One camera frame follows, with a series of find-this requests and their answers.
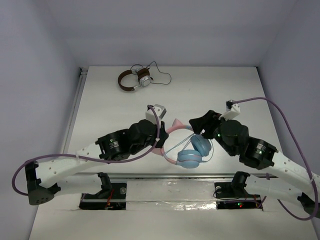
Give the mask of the pink blue cat-ear headphones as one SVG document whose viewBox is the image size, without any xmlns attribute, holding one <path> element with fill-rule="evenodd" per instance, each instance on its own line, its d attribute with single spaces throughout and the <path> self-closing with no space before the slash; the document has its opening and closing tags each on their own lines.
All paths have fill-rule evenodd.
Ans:
<svg viewBox="0 0 320 240">
<path fill-rule="evenodd" d="M 172 126 L 169 127 L 166 132 L 171 134 L 177 130 L 189 130 L 192 131 L 192 134 L 167 151 L 165 151 L 164 147 L 162 147 L 154 148 L 151 152 L 155 155 L 163 157 L 170 164 L 180 166 L 185 169 L 195 169 L 201 163 L 207 163 L 212 159 L 214 154 L 214 145 L 212 140 L 205 139 L 202 135 L 195 134 L 190 125 L 183 124 L 176 118 L 173 121 Z M 177 153 L 176 159 L 171 159 L 168 157 L 167 153 L 179 147 L 186 141 L 187 143 L 184 148 Z"/>
</svg>

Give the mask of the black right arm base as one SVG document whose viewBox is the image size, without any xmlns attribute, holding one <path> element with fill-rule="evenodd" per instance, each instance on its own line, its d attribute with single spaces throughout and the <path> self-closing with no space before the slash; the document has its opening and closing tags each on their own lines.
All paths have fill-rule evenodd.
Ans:
<svg viewBox="0 0 320 240">
<path fill-rule="evenodd" d="M 263 200 L 258 194 L 249 194 L 245 190 L 246 180 L 251 177 L 249 173 L 238 171 L 231 181 L 216 182 L 213 197 L 217 200 L 218 210 L 263 210 Z"/>
</svg>

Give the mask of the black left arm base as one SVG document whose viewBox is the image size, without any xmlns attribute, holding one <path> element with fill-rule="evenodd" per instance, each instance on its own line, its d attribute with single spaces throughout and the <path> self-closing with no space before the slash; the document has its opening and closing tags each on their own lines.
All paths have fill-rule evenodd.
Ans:
<svg viewBox="0 0 320 240">
<path fill-rule="evenodd" d="M 126 210 L 127 182 L 111 182 L 107 173 L 99 172 L 100 190 L 95 194 L 82 193 L 79 202 L 81 210 Z"/>
</svg>

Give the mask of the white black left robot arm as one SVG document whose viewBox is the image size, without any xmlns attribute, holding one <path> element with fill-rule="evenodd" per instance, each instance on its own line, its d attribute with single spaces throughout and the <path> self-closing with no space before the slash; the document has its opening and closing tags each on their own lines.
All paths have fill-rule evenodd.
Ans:
<svg viewBox="0 0 320 240">
<path fill-rule="evenodd" d="M 169 134 L 165 123 L 147 119 L 98 138 L 74 154 L 49 154 L 26 162 L 24 167 L 27 197 L 31 206 L 51 201 L 66 193 L 62 182 L 92 167 L 106 164 L 130 163 L 160 149 Z"/>
</svg>

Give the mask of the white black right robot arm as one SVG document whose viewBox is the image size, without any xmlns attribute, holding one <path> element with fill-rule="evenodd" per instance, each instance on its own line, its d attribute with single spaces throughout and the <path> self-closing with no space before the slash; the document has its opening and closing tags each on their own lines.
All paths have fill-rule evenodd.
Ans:
<svg viewBox="0 0 320 240">
<path fill-rule="evenodd" d="M 238 197 L 260 194 L 301 207 L 309 216 L 320 217 L 320 177 L 312 172 L 308 163 L 300 165 L 271 143 L 252 137 L 247 126 L 235 118 L 238 110 L 218 113 L 209 110 L 205 115 L 189 120 L 193 132 L 208 140 L 215 140 L 229 156 L 249 168 L 270 174 L 267 180 L 238 171 L 231 182 L 231 192 Z"/>
</svg>

